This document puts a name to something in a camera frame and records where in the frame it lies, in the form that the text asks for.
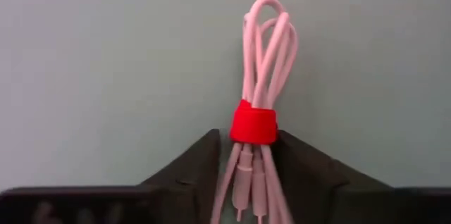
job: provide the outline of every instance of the cable bundle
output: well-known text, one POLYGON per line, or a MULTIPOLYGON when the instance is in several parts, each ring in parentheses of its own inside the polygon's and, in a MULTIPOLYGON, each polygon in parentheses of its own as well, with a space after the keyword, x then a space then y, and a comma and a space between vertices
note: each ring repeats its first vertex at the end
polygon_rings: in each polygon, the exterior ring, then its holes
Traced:
POLYGON ((287 80, 296 53, 297 34, 283 6, 278 0, 255 1, 245 15, 243 24, 242 101, 235 112, 230 131, 235 143, 215 198, 211 224, 219 224, 233 174, 232 200, 237 209, 238 221, 247 209, 251 195, 253 212, 259 224, 262 224, 264 216, 268 216, 269 224, 292 223, 269 144, 276 140, 277 131, 273 104, 287 80), (264 6, 273 7, 278 16, 260 26, 257 20, 264 6), (261 36, 271 28, 273 34, 264 49, 261 36))

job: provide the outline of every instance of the red velcro strap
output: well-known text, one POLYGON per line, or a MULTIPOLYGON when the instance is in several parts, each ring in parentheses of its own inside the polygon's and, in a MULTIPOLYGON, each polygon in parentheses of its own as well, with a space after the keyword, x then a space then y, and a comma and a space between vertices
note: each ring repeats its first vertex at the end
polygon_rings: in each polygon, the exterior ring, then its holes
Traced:
POLYGON ((241 100, 233 116, 230 137, 241 143, 271 144, 277 136, 276 112, 266 108, 252 108, 241 100))

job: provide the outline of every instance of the cable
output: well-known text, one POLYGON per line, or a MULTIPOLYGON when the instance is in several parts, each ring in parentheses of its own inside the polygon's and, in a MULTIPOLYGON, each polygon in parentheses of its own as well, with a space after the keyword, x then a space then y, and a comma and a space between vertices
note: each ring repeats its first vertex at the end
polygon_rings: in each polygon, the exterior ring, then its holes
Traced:
MULTIPOLYGON (((243 22, 244 78, 242 99, 254 108, 272 109, 274 101, 288 78, 297 53, 297 34, 289 23, 289 15, 278 0, 256 0, 243 22), (278 16, 257 24, 264 6, 273 7, 278 16), (273 34, 266 49, 262 46, 262 34, 273 27, 273 34), (268 77, 271 69, 271 80, 268 77)), ((268 215, 269 224, 291 224, 292 217, 285 201, 269 145, 254 146, 234 143, 228 164, 219 185, 211 224, 219 224, 228 185, 235 171, 233 205, 237 220, 248 207, 252 188, 252 207, 258 223, 268 215)))

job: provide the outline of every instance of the light gray background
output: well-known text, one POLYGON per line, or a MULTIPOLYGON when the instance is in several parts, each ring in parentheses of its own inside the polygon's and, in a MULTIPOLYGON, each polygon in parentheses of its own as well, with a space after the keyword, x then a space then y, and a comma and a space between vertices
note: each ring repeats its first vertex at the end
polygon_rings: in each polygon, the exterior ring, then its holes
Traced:
MULTIPOLYGON (((392 185, 451 184, 451 0, 281 0, 280 126, 392 185)), ((0 189, 135 184, 240 98, 254 0, 0 0, 0 189)))

